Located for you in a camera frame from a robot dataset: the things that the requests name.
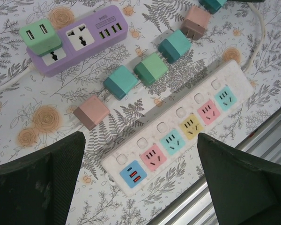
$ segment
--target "red usb port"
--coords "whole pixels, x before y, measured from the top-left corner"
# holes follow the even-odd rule
[[[133,173],[130,174],[130,177],[134,177],[137,174],[136,171],[134,171]]]
[[[134,182],[137,182],[140,178],[141,178],[141,176],[138,176],[138,177],[135,178],[133,181],[134,181]]]

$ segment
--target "power cord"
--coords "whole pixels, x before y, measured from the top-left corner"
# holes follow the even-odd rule
[[[33,70],[36,70],[34,65],[32,63],[28,64],[27,68],[23,72],[21,72],[19,75],[15,76],[15,77],[13,77],[9,81],[7,81],[5,84],[1,85],[0,92],[3,92],[6,88],[9,88],[13,84],[17,83],[22,77],[24,77],[25,75],[27,75],[28,73],[30,73]]]
[[[248,66],[244,70],[244,73],[248,73],[249,70],[251,69],[251,67],[254,63],[254,60],[256,59],[256,56],[257,56],[258,52],[260,51],[260,49],[261,49],[261,47],[262,47],[262,45],[263,45],[263,43],[266,39],[266,24],[264,22],[262,14],[256,9],[256,7],[252,3],[248,2],[248,6],[259,18],[260,26],[261,26],[261,40],[260,40],[258,46],[256,47],[253,55],[251,56],[251,58],[249,60],[249,63],[248,63]]]

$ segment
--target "tablecloth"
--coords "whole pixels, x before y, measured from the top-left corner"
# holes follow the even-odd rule
[[[77,130],[73,110],[95,94],[111,110],[94,130],[82,128],[86,149],[67,225],[143,225],[195,183],[203,170],[197,155],[186,152],[133,197],[125,197],[104,176],[102,155],[169,108],[224,60],[245,66],[258,45],[257,16],[246,3],[228,1],[212,15],[204,37],[149,88],[135,87],[125,99],[106,97],[104,79],[119,65],[133,67],[156,51],[179,28],[196,0],[0,0],[0,85],[30,63],[19,28],[46,18],[58,6],[76,17],[109,5],[123,12],[126,40],[48,78],[31,72],[0,93],[0,165]],[[236,146],[281,106],[281,0],[255,6],[266,21],[266,41],[247,78],[254,95],[209,134]]]

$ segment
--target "green adapter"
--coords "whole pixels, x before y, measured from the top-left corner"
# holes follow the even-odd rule
[[[43,56],[62,45],[56,30],[47,19],[41,19],[19,30],[24,43],[36,55]]]

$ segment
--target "power strip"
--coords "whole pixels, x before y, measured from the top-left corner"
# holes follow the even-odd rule
[[[27,47],[27,53],[35,68],[48,77],[124,40],[128,34],[128,24],[119,8],[111,5],[60,29],[57,33],[62,47],[53,52],[39,56]]]
[[[165,113],[106,154],[101,163],[128,197],[148,184],[254,93],[240,66],[217,68]]]

